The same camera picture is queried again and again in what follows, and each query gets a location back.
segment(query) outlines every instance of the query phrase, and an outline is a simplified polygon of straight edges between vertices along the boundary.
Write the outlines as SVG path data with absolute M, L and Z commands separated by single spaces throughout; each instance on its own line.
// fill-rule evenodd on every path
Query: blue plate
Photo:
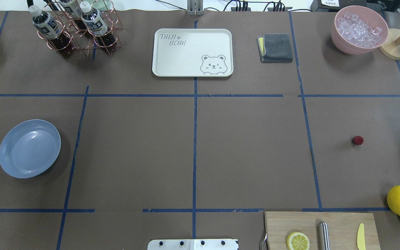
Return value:
M 45 120 L 27 120 L 4 137 L 0 146 L 0 164 L 13 177 L 34 177 L 55 162 L 60 149 L 61 137 L 57 128 Z

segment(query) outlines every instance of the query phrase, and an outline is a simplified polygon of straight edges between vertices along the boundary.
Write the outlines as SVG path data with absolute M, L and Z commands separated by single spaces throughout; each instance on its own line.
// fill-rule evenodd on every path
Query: folded cloth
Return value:
M 292 62 L 288 34 L 265 34 L 257 37 L 260 61 L 264 63 Z

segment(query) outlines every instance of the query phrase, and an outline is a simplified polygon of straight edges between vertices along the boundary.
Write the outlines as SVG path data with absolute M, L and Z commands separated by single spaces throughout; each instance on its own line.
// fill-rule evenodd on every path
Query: white bottle cap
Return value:
M 85 2 L 85 1 L 81 1 L 80 8 L 84 13 L 89 13 L 92 10 L 90 3 Z
M 36 5 L 30 6 L 29 7 L 29 11 L 30 11 L 30 14 L 32 14 L 33 17 L 37 17 L 37 16 L 41 15 L 41 12 L 42 12 L 40 7 L 38 7 Z

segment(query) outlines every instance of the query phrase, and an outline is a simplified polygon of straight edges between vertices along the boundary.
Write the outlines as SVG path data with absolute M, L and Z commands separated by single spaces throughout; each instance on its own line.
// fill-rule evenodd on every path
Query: bottle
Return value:
M 86 25 L 81 20 L 81 14 L 83 14 L 83 12 L 81 11 L 78 0 L 59 0 L 59 2 L 69 16 L 73 19 L 76 27 L 80 30 L 87 30 Z
M 30 6 L 29 12 L 33 16 L 33 25 L 44 38 L 54 45 L 61 55 L 67 56 L 73 52 L 75 47 L 70 42 L 70 38 L 62 33 L 62 28 L 57 25 L 49 13 L 42 11 L 36 5 Z
M 87 28 L 95 36 L 97 43 L 101 49 L 107 54 L 111 54 L 116 50 L 116 39 L 111 32 L 108 32 L 109 27 L 103 21 L 100 11 L 92 8 L 90 3 L 82 1 L 80 8 L 83 11 L 81 19 L 86 24 Z

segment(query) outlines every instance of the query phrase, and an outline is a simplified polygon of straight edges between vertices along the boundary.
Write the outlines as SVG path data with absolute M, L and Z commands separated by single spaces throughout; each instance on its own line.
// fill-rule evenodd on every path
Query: bear face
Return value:
M 225 64 L 225 56 L 219 55 L 218 57 L 210 57 L 204 55 L 201 57 L 203 63 L 200 70 L 204 75 L 224 75 L 227 71 L 227 66 Z

